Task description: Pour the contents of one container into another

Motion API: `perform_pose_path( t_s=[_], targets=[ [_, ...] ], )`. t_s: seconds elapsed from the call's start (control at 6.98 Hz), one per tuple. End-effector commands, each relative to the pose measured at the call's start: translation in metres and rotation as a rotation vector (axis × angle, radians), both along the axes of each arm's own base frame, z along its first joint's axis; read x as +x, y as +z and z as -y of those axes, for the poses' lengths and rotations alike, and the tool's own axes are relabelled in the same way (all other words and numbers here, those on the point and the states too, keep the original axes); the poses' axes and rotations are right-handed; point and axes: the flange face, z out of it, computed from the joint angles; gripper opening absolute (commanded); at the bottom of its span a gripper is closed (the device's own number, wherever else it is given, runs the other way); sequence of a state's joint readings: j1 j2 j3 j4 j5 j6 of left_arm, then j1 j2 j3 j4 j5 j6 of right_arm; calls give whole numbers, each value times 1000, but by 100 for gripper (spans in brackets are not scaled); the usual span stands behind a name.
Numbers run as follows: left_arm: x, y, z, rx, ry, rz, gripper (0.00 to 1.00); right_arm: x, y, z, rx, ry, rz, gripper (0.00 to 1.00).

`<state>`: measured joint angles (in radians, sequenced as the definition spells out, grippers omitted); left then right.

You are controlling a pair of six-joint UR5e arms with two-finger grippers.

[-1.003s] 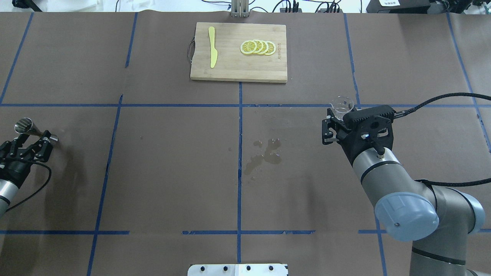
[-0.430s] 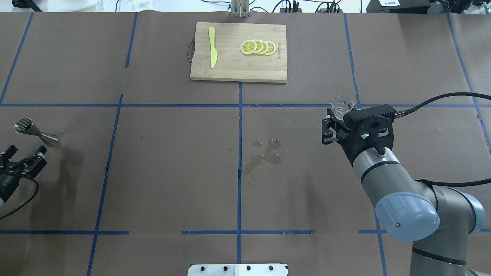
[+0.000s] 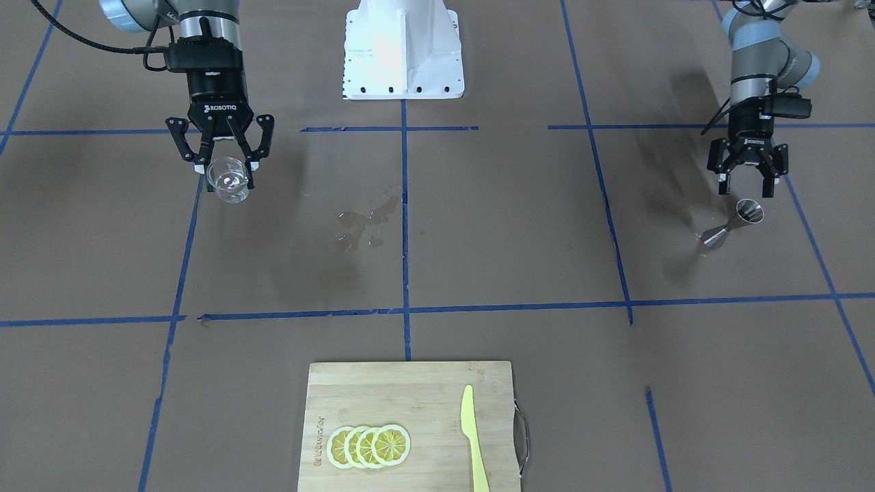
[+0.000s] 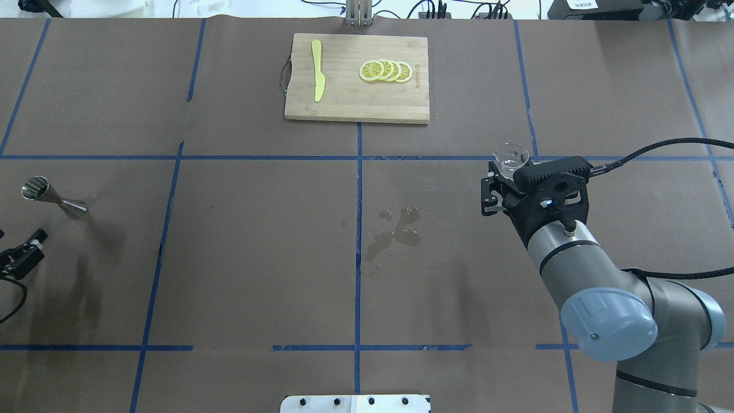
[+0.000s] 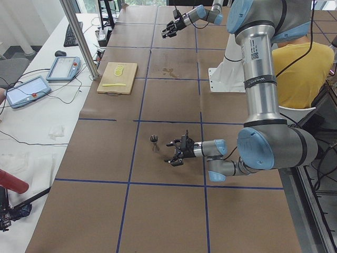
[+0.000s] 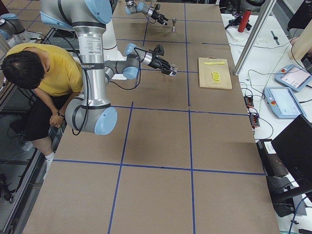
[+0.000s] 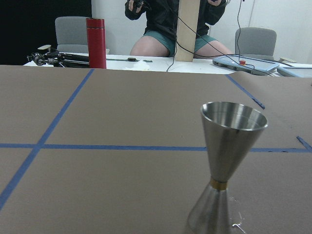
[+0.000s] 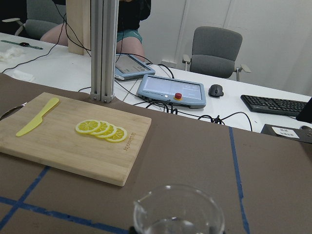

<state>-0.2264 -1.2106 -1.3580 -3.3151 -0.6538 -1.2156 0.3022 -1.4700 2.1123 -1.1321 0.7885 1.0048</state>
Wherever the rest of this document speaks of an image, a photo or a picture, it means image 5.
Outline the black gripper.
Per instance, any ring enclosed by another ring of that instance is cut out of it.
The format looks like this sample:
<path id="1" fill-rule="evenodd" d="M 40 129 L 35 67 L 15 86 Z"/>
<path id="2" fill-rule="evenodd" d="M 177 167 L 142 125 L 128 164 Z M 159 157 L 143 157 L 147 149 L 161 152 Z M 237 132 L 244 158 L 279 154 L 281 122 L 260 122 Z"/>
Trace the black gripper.
<path id="1" fill-rule="evenodd" d="M 182 166 L 184 164 L 183 159 L 194 158 L 194 141 L 181 141 L 181 139 L 173 139 L 170 143 L 166 144 L 167 147 L 180 148 L 181 158 L 173 157 L 171 159 L 165 159 L 164 162 L 170 164 L 173 167 Z"/>
<path id="2" fill-rule="evenodd" d="M 180 31 L 186 27 L 187 25 L 185 24 L 184 17 L 177 18 L 175 22 L 168 23 L 166 28 L 161 31 L 162 38 L 175 37 L 177 35 L 177 31 Z"/>

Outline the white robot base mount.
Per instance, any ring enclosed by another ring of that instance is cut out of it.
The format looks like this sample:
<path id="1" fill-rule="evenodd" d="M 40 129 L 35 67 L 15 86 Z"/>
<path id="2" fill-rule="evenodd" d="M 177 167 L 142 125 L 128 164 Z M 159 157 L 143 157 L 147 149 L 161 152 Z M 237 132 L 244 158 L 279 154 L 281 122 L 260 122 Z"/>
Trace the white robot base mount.
<path id="1" fill-rule="evenodd" d="M 217 68 L 209 68 L 211 92 L 245 92 L 241 47 L 235 42 L 235 35 L 230 34 L 223 61 Z"/>

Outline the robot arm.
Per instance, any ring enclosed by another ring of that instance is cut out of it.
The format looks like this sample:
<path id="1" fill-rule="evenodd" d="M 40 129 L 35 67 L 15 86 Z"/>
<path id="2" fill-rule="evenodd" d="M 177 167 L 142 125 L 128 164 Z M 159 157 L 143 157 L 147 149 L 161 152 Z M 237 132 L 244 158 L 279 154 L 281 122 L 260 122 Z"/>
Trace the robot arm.
<path id="1" fill-rule="evenodd" d="M 305 35 L 311 1 L 231 1 L 227 31 L 241 48 L 248 118 L 237 136 L 239 159 L 227 161 L 223 139 L 195 142 L 188 135 L 171 141 L 173 166 L 185 158 L 206 157 L 209 178 L 246 176 L 262 170 L 307 165 L 318 152 L 313 136 L 288 126 L 279 113 L 272 45 Z"/>
<path id="2" fill-rule="evenodd" d="M 175 7 L 173 10 L 174 20 L 170 21 L 166 25 L 166 28 L 161 31 L 162 38 L 174 37 L 178 31 L 185 29 L 189 25 L 194 25 L 198 20 L 220 25 L 223 20 L 222 6 L 223 1 L 213 1 L 211 9 L 206 9 L 203 5 L 198 5 L 184 14 L 181 14 Z"/>

